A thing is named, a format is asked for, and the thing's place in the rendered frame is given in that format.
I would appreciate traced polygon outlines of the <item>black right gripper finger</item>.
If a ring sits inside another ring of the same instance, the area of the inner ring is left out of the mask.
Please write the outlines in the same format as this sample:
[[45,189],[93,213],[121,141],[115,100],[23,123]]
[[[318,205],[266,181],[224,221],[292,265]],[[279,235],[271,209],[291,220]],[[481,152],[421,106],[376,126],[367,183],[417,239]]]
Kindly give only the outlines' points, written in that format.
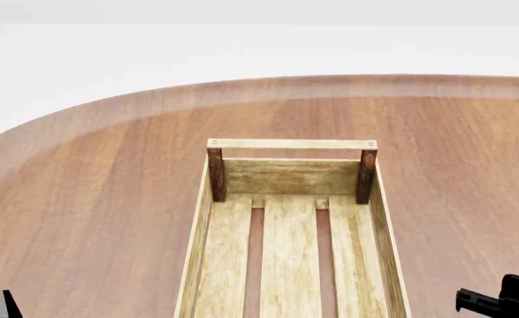
[[464,288],[457,291],[455,296],[455,310],[460,312],[461,309],[471,312],[501,312],[498,299]]

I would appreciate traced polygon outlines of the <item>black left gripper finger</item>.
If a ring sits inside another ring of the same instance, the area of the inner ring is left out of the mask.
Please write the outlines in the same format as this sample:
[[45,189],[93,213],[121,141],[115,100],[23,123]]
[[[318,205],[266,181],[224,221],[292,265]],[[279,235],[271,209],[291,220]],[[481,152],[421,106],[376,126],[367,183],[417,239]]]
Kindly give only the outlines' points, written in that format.
[[9,290],[0,293],[0,318],[24,318]]

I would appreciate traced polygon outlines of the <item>light wooden slatted crate tray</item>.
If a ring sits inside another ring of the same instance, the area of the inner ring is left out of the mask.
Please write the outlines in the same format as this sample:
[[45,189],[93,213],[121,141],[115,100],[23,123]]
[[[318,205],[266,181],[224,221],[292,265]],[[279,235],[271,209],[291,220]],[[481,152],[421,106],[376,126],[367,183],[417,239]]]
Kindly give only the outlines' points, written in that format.
[[377,153],[373,140],[209,140],[173,317],[244,315],[258,208],[261,318],[322,317],[320,210],[338,317],[410,318]]

